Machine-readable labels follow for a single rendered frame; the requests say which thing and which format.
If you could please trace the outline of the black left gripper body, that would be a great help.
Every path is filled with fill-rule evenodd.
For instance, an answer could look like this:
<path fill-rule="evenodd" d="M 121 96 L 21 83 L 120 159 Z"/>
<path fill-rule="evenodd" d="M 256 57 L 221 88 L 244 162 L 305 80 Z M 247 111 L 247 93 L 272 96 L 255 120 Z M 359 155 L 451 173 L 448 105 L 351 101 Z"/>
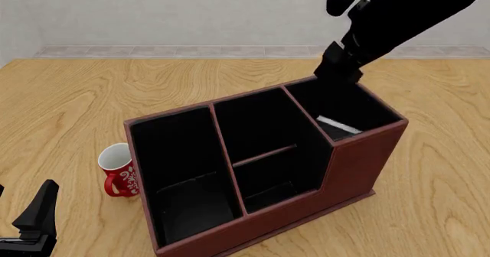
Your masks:
<path fill-rule="evenodd" d="M 33 239 L 0 238 L 0 257 L 51 257 L 56 242 L 47 234 Z"/>

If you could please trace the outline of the red-brown desk caddy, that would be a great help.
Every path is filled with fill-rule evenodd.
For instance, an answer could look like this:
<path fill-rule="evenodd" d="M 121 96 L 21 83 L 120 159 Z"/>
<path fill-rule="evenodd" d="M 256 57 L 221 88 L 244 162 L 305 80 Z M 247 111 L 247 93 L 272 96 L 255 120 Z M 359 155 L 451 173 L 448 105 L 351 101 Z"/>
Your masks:
<path fill-rule="evenodd" d="M 334 142 L 322 115 L 361 130 Z M 408 121 L 308 77 L 125 123 L 157 257 L 223 257 L 373 194 Z"/>

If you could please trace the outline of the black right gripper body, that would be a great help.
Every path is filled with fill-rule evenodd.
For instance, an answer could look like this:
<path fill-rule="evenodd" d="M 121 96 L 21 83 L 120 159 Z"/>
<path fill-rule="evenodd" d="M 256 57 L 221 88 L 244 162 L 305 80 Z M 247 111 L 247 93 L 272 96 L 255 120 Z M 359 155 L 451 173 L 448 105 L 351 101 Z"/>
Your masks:
<path fill-rule="evenodd" d="M 357 61 L 335 41 L 326 48 L 314 74 L 319 80 L 338 84 L 357 83 L 363 76 Z"/>

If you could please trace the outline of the red patterned mug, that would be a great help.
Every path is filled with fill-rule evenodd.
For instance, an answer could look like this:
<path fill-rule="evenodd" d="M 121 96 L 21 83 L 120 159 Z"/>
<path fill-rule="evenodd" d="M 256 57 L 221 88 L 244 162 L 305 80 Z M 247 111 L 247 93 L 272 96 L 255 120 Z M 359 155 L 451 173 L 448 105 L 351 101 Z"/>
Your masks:
<path fill-rule="evenodd" d="M 106 174 L 103 185 L 106 194 L 110 197 L 133 197 L 139 194 L 136 170 L 127 143 L 105 148 L 97 162 Z"/>

